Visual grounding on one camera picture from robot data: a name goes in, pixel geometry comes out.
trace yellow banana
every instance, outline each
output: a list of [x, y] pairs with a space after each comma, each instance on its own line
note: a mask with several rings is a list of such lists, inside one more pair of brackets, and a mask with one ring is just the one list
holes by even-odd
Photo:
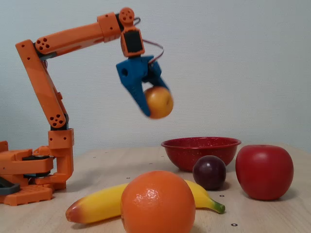
[[225, 206], [210, 198], [208, 192], [202, 186], [191, 181], [185, 181], [192, 191], [196, 208], [208, 208], [219, 214], [223, 214], [225, 212]]
[[[190, 187], [197, 208], [209, 208], [220, 214], [225, 206], [211, 199], [200, 185], [185, 180]], [[70, 222], [92, 223], [121, 215], [121, 196], [128, 183], [106, 188], [77, 200], [66, 211]]]

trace orange 3d-printed part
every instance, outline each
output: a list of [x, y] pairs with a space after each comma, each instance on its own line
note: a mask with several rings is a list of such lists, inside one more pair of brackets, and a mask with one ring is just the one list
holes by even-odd
[[[66, 181], [73, 173], [74, 133], [69, 128], [63, 97], [47, 71], [46, 60], [120, 37], [126, 57], [141, 55], [143, 40], [133, 22], [133, 10], [123, 8], [119, 14], [98, 16], [95, 23], [43, 36], [35, 42], [25, 40], [16, 44], [51, 130], [49, 145], [34, 151], [10, 151], [6, 141], [0, 142], [0, 177], [7, 183], [20, 185], [20, 191], [13, 194], [1, 195], [0, 191], [0, 202], [19, 205], [50, 200], [54, 190], [66, 188]], [[57, 172], [50, 175], [53, 159]]]

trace orange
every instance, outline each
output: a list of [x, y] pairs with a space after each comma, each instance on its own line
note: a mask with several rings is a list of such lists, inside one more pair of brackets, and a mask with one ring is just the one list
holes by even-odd
[[195, 202], [187, 183], [168, 171], [151, 171], [132, 180], [121, 198], [127, 233], [189, 233]]
[[151, 87], [144, 92], [151, 119], [167, 117], [173, 110], [174, 101], [168, 89], [162, 86]]

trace plum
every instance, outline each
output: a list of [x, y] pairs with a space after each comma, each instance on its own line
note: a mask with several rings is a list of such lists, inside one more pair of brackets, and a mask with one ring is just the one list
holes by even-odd
[[216, 156], [206, 155], [195, 163], [192, 173], [195, 182], [204, 189], [217, 190], [225, 182], [225, 163]]

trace speckled red bowl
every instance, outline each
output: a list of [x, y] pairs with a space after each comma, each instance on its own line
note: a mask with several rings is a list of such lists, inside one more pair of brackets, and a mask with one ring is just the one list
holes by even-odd
[[192, 172], [199, 158], [214, 155], [227, 166], [234, 158], [241, 141], [229, 137], [187, 137], [161, 143], [173, 164], [183, 171]]

